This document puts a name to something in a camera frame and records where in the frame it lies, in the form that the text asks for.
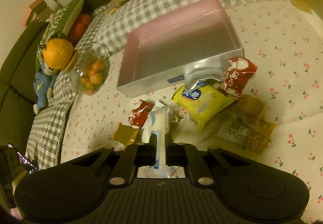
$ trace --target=red snack bag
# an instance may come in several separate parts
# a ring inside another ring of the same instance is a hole
[[[154,104],[141,100],[141,104],[138,108],[133,109],[129,113],[129,123],[133,126],[143,127],[143,124],[147,120],[148,112],[154,107]]]
[[[242,90],[258,67],[243,57],[233,57],[229,59],[229,63],[230,67],[225,73],[226,79],[222,82],[221,88],[228,94],[241,97]]]

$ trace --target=glass jar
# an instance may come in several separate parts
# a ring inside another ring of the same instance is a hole
[[[70,85],[78,92],[95,94],[103,85],[109,73],[109,61],[94,53],[78,53],[70,70]]]

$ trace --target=sofa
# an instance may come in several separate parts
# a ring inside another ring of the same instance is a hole
[[[29,24],[0,69],[0,146],[11,143],[22,154],[35,118],[35,57],[46,26]]]

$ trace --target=sofa cushion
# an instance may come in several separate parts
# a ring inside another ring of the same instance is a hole
[[[68,35],[75,20],[82,11],[84,0],[72,0],[63,9],[55,14],[54,19],[47,26],[40,41],[40,45],[45,45],[53,36],[57,34]],[[40,69],[40,60],[43,59],[42,48],[39,47],[36,55],[36,71]]]
[[[30,101],[36,99],[33,82],[35,81],[35,55],[47,23],[30,23],[0,69],[0,81],[10,84]]]
[[[0,146],[11,143],[24,154],[34,118],[33,103],[0,82]]]

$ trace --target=yellow snack bag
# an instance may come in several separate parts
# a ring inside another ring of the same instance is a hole
[[[225,107],[232,104],[236,98],[230,94],[225,96],[210,85],[203,86],[191,92],[181,86],[174,93],[172,100],[186,108],[194,117],[199,129]]]

